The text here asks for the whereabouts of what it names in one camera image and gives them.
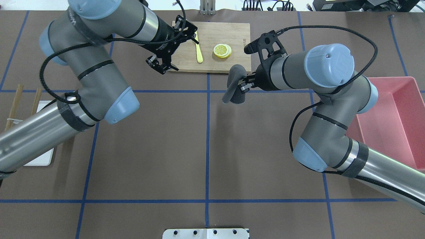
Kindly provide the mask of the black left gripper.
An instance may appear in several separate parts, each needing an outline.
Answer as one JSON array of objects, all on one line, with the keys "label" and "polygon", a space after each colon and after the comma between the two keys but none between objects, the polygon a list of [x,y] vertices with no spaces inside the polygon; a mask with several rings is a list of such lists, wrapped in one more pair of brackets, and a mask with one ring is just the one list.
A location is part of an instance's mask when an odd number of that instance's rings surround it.
[{"label": "black left gripper", "polygon": [[182,16],[176,17],[177,23],[176,28],[168,25],[164,20],[158,20],[158,32],[153,38],[153,42],[164,42],[162,44],[147,44],[140,45],[144,49],[153,53],[154,56],[147,58],[147,64],[157,71],[160,74],[165,74],[166,71],[173,69],[178,71],[171,63],[171,56],[177,50],[180,44],[192,40],[195,43],[198,43],[195,40],[195,32],[198,30],[198,27],[195,26],[192,22],[185,20]]}]

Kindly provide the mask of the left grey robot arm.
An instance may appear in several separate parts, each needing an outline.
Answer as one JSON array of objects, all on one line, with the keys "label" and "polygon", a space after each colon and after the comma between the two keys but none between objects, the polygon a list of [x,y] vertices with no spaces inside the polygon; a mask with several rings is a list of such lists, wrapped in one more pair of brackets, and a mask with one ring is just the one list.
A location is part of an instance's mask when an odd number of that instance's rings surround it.
[{"label": "left grey robot arm", "polygon": [[[147,64],[160,74],[178,70],[171,56],[180,44],[196,40],[197,27],[176,17],[170,26],[142,0],[70,0],[66,12],[39,38],[46,60],[39,78],[54,98],[47,107],[1,134],[1,179],[57,145],[105,120],[117,123],[134,113],[139,102],[105,50],[115,41],[135,43],[149,52]],[[45,82],[50,61],[69,66],[81,88],[55,94]]]}]

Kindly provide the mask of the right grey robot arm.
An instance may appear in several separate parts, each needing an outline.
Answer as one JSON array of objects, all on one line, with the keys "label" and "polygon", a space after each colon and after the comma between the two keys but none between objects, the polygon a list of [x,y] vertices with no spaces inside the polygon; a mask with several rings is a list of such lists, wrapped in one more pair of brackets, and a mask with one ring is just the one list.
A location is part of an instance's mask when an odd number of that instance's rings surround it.
[{"label": "right grey robot arm", "polygon": [[276,52],[248,74],[234,65],[227,80],[227,100],[243,103],[249,88],[264,91],[312,89],[320,101],[302,135],[290,144],[303,166],[362,181],[424,213],[424,174],[369,148],[346,135],[356,115],[366,113],[378,101],[378,90],[354,70],[350,50],[341,44],[320,45],[287,55]]}]

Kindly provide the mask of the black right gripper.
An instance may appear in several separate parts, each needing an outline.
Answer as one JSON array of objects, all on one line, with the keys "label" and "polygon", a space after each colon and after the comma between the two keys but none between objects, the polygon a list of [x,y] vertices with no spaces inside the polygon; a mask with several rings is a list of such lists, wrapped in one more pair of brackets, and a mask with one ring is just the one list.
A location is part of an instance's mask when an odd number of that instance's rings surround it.
[{"label": "black right gripper", "polygon": [[259,65],[255,72],[247,74],[247,76],[238,82],[238,88],[241,94],[246,94],[250,88],[259,88],[266,90],[264,79],[266,77],[264,67]]}]

